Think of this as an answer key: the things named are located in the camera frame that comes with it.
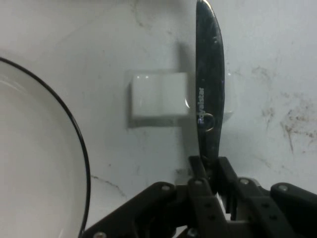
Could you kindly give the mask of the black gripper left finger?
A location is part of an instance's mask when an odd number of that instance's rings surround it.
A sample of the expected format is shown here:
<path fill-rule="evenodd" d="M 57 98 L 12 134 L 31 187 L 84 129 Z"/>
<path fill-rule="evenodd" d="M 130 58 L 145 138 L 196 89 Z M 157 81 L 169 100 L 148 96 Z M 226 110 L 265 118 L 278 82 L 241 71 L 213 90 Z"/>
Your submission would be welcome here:
<path fill-rule="evenodd" d="M 213 188 L 217 160 L 190 157 L 194 176 L 186 185 L 156 182 L 92 225 L 84 238 L 228 238 L 230 231 Z"/>

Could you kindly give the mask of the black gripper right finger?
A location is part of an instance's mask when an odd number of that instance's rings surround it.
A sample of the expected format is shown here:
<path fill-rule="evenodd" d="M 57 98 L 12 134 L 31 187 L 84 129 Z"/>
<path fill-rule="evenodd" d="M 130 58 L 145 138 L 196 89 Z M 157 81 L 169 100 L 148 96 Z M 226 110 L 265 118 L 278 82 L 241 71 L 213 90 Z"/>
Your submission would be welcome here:
<path fill-rule="evenodd" d="M 317 236 L 316 194 L 285 182 L 266 190 L 238 177 L 226 157 L 218 159 L 216 175 L 215 187 L 231 220 L 248 220 L 266 238 Z"/>

